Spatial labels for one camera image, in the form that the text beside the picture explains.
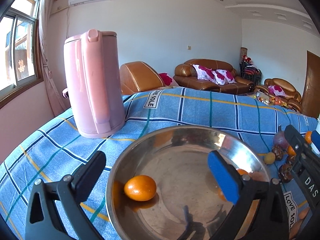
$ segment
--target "pink curtain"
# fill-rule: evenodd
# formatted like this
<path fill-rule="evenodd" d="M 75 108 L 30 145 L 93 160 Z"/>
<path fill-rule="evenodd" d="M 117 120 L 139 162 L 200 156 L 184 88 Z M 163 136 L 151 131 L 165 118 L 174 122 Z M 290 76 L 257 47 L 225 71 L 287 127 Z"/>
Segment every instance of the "pink curtain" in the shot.
<path fill-rule="evenodd" d="M 39 40 L 41 48 L 41 64 L 44 76 L 44 84 L 47 90 L 49 102 L 55 116 L 66 110 L 61 96 L 59 95 L 56 85 L 52 79 L 52 72 L 48 66 L 47 59 L 47 26 L 52 9 L 53 0 L 40 0 L 39 9 Z"/>

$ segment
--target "blue plaid bedsheet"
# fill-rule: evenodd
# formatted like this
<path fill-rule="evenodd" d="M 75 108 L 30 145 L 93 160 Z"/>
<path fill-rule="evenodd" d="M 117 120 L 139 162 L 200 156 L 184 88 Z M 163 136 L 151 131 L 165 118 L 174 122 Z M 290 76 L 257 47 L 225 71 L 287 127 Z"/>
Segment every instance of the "blue plaid bedsheet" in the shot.
<path fill-rule="evenodd" d="M 267 153 L 278 125 L 292 124 L 302 135 L 315 130 L 317 120 L 266 106 L 250 97 L 198 91 L 186 88 L 164 90 L 157 108 L 145 108 L 150 92 L 124 96 L 126 123 L 110 138 L 82 137 L 72 109 L 54 118 L 24 140 L 0 166 L 0 214 L 19 239 L 24 239 L 28 200 L 36 178 L 45 182 L 60 180 L 86 164 L 97 150 L 105 152 L 107 165 L 88 200 L 81 206 L 107 239 L 119 239 L 108 221 L 105 188 L 112 165 L 122 151 L 139 137 L 164 127 L 196 124 L 226 131 L 243 140 L 258 154 Z M 269 165 L 271 176 L 285 162 Z M 282 185 L 291 191 L 300 210 L 308 204 L 295 181 Z M 57 208 L 70 236 L 76 238 L 59 202 Z"/>

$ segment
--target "red onion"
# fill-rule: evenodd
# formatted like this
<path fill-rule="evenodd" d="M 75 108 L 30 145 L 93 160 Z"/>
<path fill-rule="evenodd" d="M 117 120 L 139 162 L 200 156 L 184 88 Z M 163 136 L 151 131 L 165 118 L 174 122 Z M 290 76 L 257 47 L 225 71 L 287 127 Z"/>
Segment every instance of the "red onion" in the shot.
<path fill-rule="evenodd" d="M 273 145 L 280 145 L 284 150 L 289 146 L 289 143 L 284 138 L 284 131 L 281 130 L 281 125 L 279 125 L 278 132 L 273 137 Z"/>

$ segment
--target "kettle lid button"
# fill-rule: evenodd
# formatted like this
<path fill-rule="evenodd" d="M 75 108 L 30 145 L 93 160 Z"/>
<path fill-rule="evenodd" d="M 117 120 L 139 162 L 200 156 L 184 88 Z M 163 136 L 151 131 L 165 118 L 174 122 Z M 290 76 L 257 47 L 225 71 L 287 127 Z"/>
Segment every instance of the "kettle lid button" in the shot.
<path fill-rule="evenodd" d="M 89 42 L 97 42 L 99 40 L 99 32 L 96 29 L 88 31 Z"/>

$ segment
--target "kettle handle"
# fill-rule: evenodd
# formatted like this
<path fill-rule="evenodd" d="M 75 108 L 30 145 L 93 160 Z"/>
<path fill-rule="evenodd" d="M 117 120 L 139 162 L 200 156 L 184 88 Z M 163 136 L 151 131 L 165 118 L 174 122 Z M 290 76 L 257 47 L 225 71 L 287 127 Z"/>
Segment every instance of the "kettle handle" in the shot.
<path fill-rule="evenodd" d="M 81 35 L 85 84 L 92 116 L 96 124 L 110 127 L 110 109 L 106 90 L 102 33 L 91 29 Z"/>

